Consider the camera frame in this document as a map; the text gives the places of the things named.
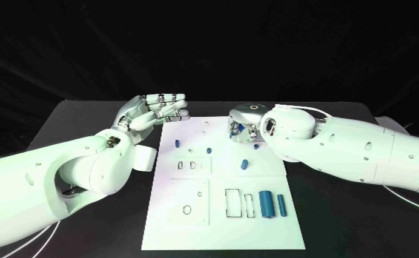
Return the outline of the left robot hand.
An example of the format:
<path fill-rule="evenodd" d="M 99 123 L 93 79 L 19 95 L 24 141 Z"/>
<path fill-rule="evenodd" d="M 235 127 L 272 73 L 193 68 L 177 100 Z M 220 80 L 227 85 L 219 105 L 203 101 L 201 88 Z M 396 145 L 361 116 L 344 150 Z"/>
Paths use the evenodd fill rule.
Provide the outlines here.
<path fill-rule="evenodd" d="M 190 119 L 186 106 L 184 94 L 138 95 L 121 107 L 111 129 L 125 133 L 137 145 L 157 125 Z"/>

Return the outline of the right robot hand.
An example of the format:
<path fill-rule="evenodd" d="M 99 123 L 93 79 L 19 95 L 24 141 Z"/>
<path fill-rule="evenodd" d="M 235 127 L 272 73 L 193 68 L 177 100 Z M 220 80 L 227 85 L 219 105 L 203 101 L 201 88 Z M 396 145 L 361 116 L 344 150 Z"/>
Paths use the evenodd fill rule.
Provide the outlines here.
<path fill-rule="evenodd" d="M 256 103 L 245 103 L 233 107 L 227 116 L 227 135 L 233 142 L 249 143 L 260 134 L 260 120 L 271 110 Z"/>

